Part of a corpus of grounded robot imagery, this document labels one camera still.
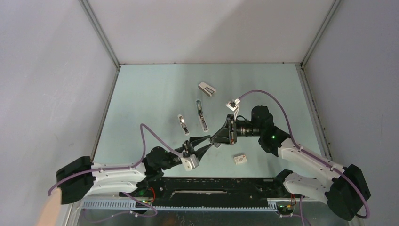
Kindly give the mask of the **small white mini stapler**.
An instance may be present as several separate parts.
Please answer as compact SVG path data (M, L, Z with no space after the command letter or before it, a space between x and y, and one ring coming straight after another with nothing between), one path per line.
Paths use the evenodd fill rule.
M188 130L188 127L186 125L186 122L185 122L183 116L181 114L179 114L178 119L179 119L180 126L181 126L182 130L184 131L184 134L186 136L188 136L190 134L190 132Z

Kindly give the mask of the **white staple box sleeve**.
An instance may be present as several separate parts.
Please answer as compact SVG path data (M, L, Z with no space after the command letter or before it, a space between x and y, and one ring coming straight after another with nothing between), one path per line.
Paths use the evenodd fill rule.
M244 164L247 162L247 157L245 154L236 155L233 157L234 163L236 165Z

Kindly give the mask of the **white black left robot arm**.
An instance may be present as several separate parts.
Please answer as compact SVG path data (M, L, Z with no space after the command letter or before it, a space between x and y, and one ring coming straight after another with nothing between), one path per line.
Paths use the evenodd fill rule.
M164 172L175 166L183 166L186 171L198 167L208 144L195 149L208 141L210 136L190 137L176 149L182 157L157 146L140 163L129 166L107 165L92 162L89 156L82 156L56 172L56 187L61 189L61 204L77 202L84 197L104 193L147 194L149 183L163 177Z

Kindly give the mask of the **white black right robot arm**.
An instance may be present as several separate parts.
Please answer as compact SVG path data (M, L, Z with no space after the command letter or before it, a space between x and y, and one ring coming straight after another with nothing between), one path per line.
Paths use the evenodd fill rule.
M275 194L280 197L289 193L310 197L326 204L341 219L351 221L371 196L358 166L345 167L295 145L290 134L275 126L273 115L266 106L255 106L251 120L227 115L224 125L210 142L215 146L233 145L238 137L258 137L258 143L266 153L303 167L312 174L309 178L288 169L281 171L273 185Z

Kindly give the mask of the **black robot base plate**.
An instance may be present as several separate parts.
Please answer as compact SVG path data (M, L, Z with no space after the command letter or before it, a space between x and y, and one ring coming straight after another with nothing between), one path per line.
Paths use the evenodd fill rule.
M270 199L299 198L273 178L162 177L130 193L154 198L158 207L257 208L269 207Z

